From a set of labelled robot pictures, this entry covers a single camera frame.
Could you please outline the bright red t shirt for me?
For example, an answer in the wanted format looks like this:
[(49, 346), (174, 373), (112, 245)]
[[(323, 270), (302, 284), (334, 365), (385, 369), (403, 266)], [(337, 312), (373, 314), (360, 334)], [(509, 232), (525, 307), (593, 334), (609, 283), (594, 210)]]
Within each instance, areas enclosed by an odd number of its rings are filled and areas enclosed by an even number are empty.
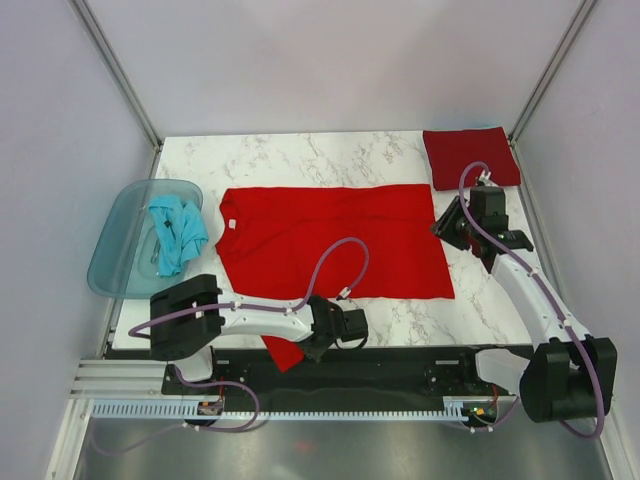
[(452, 299), (427, 184), (230, 188), (217, 254), (234, 293)]

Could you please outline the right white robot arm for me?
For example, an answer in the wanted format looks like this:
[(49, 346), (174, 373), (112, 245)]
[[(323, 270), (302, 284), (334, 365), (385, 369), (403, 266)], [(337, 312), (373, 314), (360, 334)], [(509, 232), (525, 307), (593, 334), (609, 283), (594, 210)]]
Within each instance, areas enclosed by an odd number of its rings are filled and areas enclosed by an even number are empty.
[(592, 418), (602, 429), (611, 408), (618, 353), (570, 312), (541, 270), (534, 245), (509, 226), (506, 194), (480, 184), (454, 197), (431, 228), (443, 242), (470, 252), (496, 280), (523, 321), (533, 355), (485, 349), (458, 368), (467, 392), (492, 383), (519, 397), (535, 423)]

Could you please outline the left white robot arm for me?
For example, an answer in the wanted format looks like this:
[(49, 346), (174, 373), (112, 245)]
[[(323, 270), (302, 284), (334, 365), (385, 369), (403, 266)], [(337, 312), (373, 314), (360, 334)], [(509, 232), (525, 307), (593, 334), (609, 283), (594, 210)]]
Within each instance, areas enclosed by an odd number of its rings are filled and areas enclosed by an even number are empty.
[(174, 363), (185, 382), (208, 393), (219, 382), (212, 342), (258, 336), (277, 368), (286, 372), (305, 359), (320, 361), (338, 343), (364, 346), (369, 336), (362, 309), (343, 309), (319, 295), (287, 303), (225, 292), (214, 275), (202, 274), (150, 299), (150, 358)]

